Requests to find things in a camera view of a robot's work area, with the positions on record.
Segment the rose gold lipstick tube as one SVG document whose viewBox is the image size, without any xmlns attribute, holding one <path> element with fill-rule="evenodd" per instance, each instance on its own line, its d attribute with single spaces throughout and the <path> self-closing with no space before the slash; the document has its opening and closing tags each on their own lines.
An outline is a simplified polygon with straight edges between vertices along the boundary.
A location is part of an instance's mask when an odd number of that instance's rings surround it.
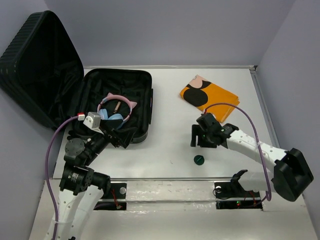
<svg viewBox="0 0 320 240">
<path fill-rule="evenodd" d="M 118 101 L 117 104 L 116 104 L 116 106 L 115 106 L 115 108 L 114 108 L 114 111 L 113 111 L 114 114 L 116 114 L 116 113 L 118 112 L 120 106 L 121 106 L 121 102 Z"/>
</svg>

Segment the pink blue cat-ear headphones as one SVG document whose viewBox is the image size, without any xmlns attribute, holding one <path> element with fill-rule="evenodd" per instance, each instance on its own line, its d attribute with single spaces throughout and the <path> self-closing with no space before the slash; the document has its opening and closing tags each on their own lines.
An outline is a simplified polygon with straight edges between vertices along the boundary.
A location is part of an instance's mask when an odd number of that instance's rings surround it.
<svg viewBox="0 0 320 240">
<path fill-rule="evenodd" d="M 102 108 L 103 104 L 105 104 L 108 101 L 111 100 L 117 100 L 117 104 L 113 110 L 113 114 L 109 115 L 108 111 L 105 108 Z M 126 117 L 123 117 L 120 113 L 118 113 L 118 110 L 120 108 L 121 103 L 126 103 L 126 105 L 129 108 L 129 113 Z M 137 106 L 137 102 L 130 101 L 128 98 L 126 98 L 123 95 L 118 94 L 112 94 L 109 92 L 106 97 L 104 97 L 101 102 L 97 106 L 97 112 L 100 115 L 101 119 L 104 121 L 120 121 L 120 125 L 116 128 L 117 130 L 120 129 L 131 117 L 133 109 Z"/>
</svg>

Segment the orange black patterned cloth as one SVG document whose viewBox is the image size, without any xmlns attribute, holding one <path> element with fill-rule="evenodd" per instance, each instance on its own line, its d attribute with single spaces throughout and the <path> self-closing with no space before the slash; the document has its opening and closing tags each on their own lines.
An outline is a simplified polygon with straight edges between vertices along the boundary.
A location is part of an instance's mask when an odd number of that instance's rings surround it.
<svg viewBox="0 0 320 240">
<path fill-rule="evenodd" d="M 212 113 L 223 123 L 239 105 L 234 93 L 196 75 L 180 92 L 180 97 L 202 112 Z"/>
</svg>

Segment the black hard-shell suitcase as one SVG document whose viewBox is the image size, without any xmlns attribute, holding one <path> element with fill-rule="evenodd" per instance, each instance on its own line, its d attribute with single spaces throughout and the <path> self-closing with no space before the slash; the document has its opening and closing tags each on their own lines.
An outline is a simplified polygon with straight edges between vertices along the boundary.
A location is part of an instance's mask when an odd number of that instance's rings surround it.
<svg viewBox="0 0 320 240">
<path fill-rule="evenodd" d="M 0 58 L 0 87 L 35 121 L 57 129 L 78 113 L 93 112 L 108 94 L 136 106 L 120 129 L 136 131 L 143 142 L 152 119 L 152 76 L 143 70 L 95 68 L 84 71 L 80 57 L 58 16 L 32 13 Z"/>
</svg>

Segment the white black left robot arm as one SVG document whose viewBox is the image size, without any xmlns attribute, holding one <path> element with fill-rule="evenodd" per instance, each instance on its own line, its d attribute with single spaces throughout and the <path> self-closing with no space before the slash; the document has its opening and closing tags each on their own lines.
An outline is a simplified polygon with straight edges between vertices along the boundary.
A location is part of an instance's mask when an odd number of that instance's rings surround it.
<svg viewBox="0 0 320 240">
<path fill-rule="evenodd" d="M 54 215 L 45 234 L 46 240 L 79 240 L 91 213 L 104 207 L 99 200 L 110 196 L 112 208 L 120 210 L 117 193 L 110 176 L 96 172 L 90 164 L 108 144 L 127 148 L 137 128 L 111 129 L 103 124 L 102 132 L 91 136 L 72 135 L 65 145 L 64 168 L 59 183 L 59 194 L 53 199 Z"/>
</svg>

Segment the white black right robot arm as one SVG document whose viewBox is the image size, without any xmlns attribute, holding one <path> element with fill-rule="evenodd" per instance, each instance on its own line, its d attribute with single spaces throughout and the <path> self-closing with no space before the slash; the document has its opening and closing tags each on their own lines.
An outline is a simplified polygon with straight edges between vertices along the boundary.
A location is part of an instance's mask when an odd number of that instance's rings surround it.
<svg viewBox="0 0 320 240">
<path fill-rule="evenodd" d="M 202 114 L 196 122 L 191 127 L 191 147 L 222 146 L 262 165 L 261 172 L 242 169 L 235 173 L 220 191 L 223 198 L 265 191 L 295 202 L 314 180 L 303 153 L 296 148 L 285 150 L 268 145 L 233 124 L 221 125 L 211 113 Z"/>
</svg>

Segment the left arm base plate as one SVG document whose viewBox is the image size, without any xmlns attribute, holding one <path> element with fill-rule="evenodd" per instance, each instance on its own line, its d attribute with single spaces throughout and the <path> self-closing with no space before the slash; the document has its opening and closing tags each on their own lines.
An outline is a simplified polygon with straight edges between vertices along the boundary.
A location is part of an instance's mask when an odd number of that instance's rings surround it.
<svg viewBox="0 0 320 240">
<path fill-rule="evenodd" d="M 95 211 L 125 211 L 127 209 L 127 183 L 111 182 L 111 188 L 94 207 Z"/>
</svg>

